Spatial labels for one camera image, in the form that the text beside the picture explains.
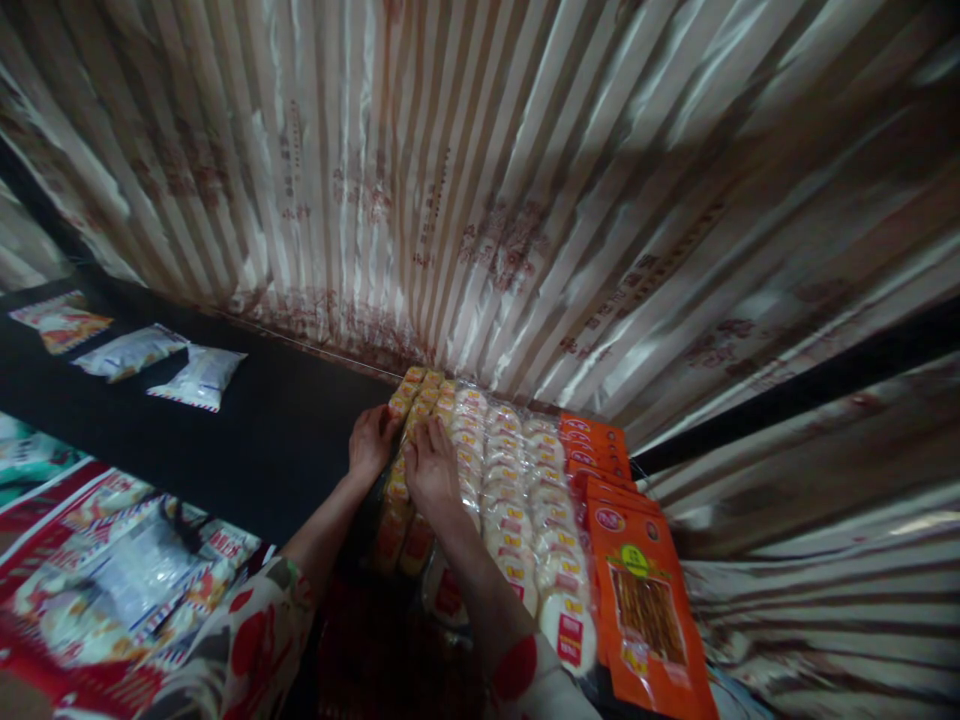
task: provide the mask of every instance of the floral sleeve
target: floral sleeve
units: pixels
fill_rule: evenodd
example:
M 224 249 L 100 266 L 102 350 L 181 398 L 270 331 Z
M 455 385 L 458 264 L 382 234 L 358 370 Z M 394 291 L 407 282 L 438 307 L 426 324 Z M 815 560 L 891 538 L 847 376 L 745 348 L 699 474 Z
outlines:
M 491 690 L 501 718 L 600 718 L 563 671 L 557 653 L 540 633 L 521 640 L 500 661 Z
M 296 565 L 271 560 L 204 625 L 186 663 L 141 714 L 161 718 L 272 718 L 280 714 L 313 622 Z

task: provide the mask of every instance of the white packet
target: white packet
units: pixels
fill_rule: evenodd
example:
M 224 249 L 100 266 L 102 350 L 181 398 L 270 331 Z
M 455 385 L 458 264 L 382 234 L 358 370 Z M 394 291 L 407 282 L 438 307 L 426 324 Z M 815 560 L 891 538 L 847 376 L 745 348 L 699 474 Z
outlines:
M 136 375 L 188 344 L 186 338 L 154 323 L 91 350 L 71 364 L 89 375 L 100 375 L 107 382 L 115 383 Z
M 188 345 L 187 352 L 190 353 L 187 366 L 170 382 L 147 390 L 147 395 L 220 412 L 223 391 L 227 389 L 237 365 L 247 354 L 203 345 Z

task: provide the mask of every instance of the food package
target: food package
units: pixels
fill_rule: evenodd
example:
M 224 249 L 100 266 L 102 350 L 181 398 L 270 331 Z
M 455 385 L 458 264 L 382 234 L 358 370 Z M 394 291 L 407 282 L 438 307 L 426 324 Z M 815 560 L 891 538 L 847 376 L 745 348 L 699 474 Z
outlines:
M 393 461 L 393 466 L 390 468 L 390 477 L 387 479 L 384 494 L 398 503 L 405 503 L 410 500 L 410 490 L 407 488 L 407 459 L 402 448 L 397 453 L 397 459 Z
M 35 328 L 47 352 L 60 355 L 103 332 L 113 322 L 112 318 L 87 312 L 86 306 L 83 293 L 74 290 L 14 310 L 9 315 L 17 322 Z
M 115 383 L 136 375 L 145 367 L 185 348 L 189 341 L 155 323 L 150 327 L 122 335 L 73 361 L 90 375 Z
M 434 550 L 430 565 L 423 575 L 420 601 L 429 615 L 449 628 L 462 628 L 470 622 L 460 596 L 460 586 L 439 548 Z
M 630 457 L 620 428 L 563 413 L 560 416 L 560 440 L 567 458 L 620 478 L 630 478 Z
M 414 385 L 419 385 L 421 382 L 423 382 L 423 376 L 426 375 L 426 373 L 426 368 L 417 366 L 408 368 L 406 375 L 403 376 L 403 381 L 411 382 Z
M 433 549 L 434 534 L 430 524 L 420 513 L 413 516 L 407 539 L 400 552 L 400 561 L 397 566 L 407 577 L 417 577 L 430 558 Z
M 590 579 L 587 568 L 568 553 L 547 553 L 537 561 L 537 590 L 542 595 L 552 590 L 564 590 L 589 601 Z
M 424 388 L 436 388 L 437 394 L 440 393 L 440 383 L 443 382 L 443 373 L 439 370 L 427 370 L 423 376 Z
M 223 393 L 246 353 L 189 345 L 187 366 L 168 383 L 155 385 L 147 395 L 176 400 L 210 412 L 220 412 Z
M 588 477 L 600 650 L 614 695 L 670 717 L 716 718 L 683 572 L 655 503 Z
M 557 651 L 563 667 L 574 677 L 583 677 L 596 664 L 597 631 L 590 609 L 574 593 L 556 589 L 540 602 L 540 632 Z
M 503 577 L 513 588 L 513 591 L 520 598 L 523 606 L 531 616 L 537 616 L 537 585 L 534 580 L 533 563 L 528 558 L 517 557 L 516 555 L 504 554 L 494 558 Z
M 413 508 L 410 505 L 384 501 L 370 558 L 371 567 L 381 575 L 393 575 L 412 515 Z

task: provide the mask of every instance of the hand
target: hand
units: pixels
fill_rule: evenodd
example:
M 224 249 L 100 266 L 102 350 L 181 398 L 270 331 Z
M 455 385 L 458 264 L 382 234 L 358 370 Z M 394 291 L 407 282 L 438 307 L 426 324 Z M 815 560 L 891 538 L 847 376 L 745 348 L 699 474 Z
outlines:
M 403 449 L 407 462 L 407 487 L 421 515 L 434 528 L 437 520 L 463 512 L 457 453 L 439 418 L 417 425 L 413 440 Z
M 390 459 L 390 443 L 402 418 L 392 417 L 386 405 L 364 411 L 350 436 L 350 476 L 369 488 Z

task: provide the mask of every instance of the black table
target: black table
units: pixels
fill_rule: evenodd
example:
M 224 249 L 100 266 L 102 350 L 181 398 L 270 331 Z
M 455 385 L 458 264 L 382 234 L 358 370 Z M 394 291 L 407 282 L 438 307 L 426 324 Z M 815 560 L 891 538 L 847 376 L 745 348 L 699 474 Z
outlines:
M 79 288 L 111 328 L 52 356 L 10 310 Z M 347 441 L 364 409 L 393 387 L 164 300 L 140 286 L 74 277 L 0 298 L 0 410 L 207 512 L 282 544 L 346 473 Z M 219 413 L 151 397 L 186 351 L 108 385 L 70 361 L 159 322 L 189 340 L 249 354 Z

